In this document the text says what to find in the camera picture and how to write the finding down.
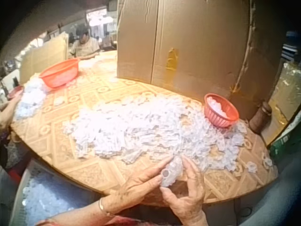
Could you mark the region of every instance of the brown cardboard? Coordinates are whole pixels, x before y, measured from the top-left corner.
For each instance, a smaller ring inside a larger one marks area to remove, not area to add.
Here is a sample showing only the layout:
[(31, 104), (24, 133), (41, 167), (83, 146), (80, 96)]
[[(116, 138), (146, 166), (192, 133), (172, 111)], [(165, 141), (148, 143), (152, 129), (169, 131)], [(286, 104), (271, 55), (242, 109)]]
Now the brown cardboard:
[(118, 77), (150, 83), (158, 0), (123, 0), (118, 11)]
[[(160, 0), (158, 10), (151, 83), (200, 100), (208, 92), (228, 97), (245, 54), (248, 4)], [(177, 68), (169, 76), (172, 48)]]
[(64, 61), (68, 52), (68, 35), (63, 32), (39, 48), (30, 50), (23, 58), (20, 68), (20, 84), (26, 83), (35, 73)]
[(118, 77), (198, 100), (220, 94), (242, 119), (268, 101), (285, 37), (269, 1), (157, 0), (148, 11), (149, 1), (121, 2)]
[(274, 89), (279, 68), (285, 28), (279, 9), (271, 0), (251, 0), (250, 31), (246, 59), (229, 100), (241, 118), (251, 119), (263, 100)]

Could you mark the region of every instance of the round table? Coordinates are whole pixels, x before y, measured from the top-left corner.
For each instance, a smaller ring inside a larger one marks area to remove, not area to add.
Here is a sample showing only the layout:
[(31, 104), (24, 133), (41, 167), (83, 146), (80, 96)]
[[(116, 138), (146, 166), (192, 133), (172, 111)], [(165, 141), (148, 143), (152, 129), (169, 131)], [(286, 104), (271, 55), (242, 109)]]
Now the round table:
[[(90, 155), (79, 159), (75, 154), (74, 140), (63, 133), (64, 121), (74, 119), (82, 106), (92, 107), (100, 100), (105, 102), (119, 101), (127, 95), (165, 94), (177, 95), (166, 89), (149, 84), (117, 79), (117, 52), (101, 53), (99, 57), (81, 61), (79, 76), (69, 84), (52, 90), (46, 97), (41, 109), (28, 119), (12, 124), (15, 133), (44, 161), (55, 170), (73, 181), (103, 194), (111, 194), (135, 172), (154, 164), (148, 155), (143, 155), (133, 164), (125, 164), (120, 157), (103, 159)], [(54, 100), (64, 98), (64, 103), (54, 106)], [(263, 156), (268, 151), (262, 139), (247, 128), (245, 144), (240, 148), (237, 169), (229, 172), (226, 169), (207, 169), (204, 172), (205, 203), (234, 199), (250, 193), (277, 177), (275, 166), (263, 164)], [(246, 164), (252, 161), (257, 164), (257, 173), (249, 173)], [(172, 185), (178, 195), (187, 195), (186, 175)], [(153, 191), (143, 204), (163, 206), (161, 192)]]

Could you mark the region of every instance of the sleeve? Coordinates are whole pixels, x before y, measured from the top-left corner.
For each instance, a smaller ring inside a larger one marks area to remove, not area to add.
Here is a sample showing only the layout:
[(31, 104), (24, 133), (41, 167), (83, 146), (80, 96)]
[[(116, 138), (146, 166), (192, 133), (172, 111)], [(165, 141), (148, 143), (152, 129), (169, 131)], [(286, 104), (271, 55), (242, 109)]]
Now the sleeve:
[(98, 45), (98, 41), (96, 39), (93, 39), (92, 50), (93, 50), (92, 51), (93, 53), (99, 51), (99, 45)]

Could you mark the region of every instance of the bracelet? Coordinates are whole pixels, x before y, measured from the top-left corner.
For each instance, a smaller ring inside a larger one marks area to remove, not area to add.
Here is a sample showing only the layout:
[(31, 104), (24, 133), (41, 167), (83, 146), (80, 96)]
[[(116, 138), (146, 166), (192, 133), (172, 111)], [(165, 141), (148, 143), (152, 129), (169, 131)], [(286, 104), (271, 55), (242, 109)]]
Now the bracelet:
[(98, 201), (98, 206), (99, 206), (100, 210), (101, 210), (107, 217), (111, 217), (111, 218), (115, 217), (114, 214), (111, 214), (111, 213), (107, 212), (107, 211), (103, 208), (103, 205), (102, 205), (102, 198), (100, 198), (100, 200)]

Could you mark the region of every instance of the container of plastic parts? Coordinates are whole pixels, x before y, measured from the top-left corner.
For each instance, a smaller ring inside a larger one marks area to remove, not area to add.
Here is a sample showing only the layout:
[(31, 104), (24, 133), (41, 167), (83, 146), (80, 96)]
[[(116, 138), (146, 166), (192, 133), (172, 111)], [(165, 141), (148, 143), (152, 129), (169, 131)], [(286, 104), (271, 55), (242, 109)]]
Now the container of plastic parts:
[(8, 94), (8, 100), (13, 99), (18, 93), (24, 91), (24, 86), (17, 86), (15, 87), (9, 94)]
[(69, 59), (55, 64), (40, 74), (40, 78), (51, 88), (62, 86), (73, 80), (79, 73), (79, 59)]
[(225, 128), (239, 119), (236, 107), (227, 99), (214, 94), (205, 95), (205, 116), (215, 126)]
[(9, 226), (35, 225), (40, 220), (82, 208), (98, 199), (98, 194), (31, 161), (18, 187)]

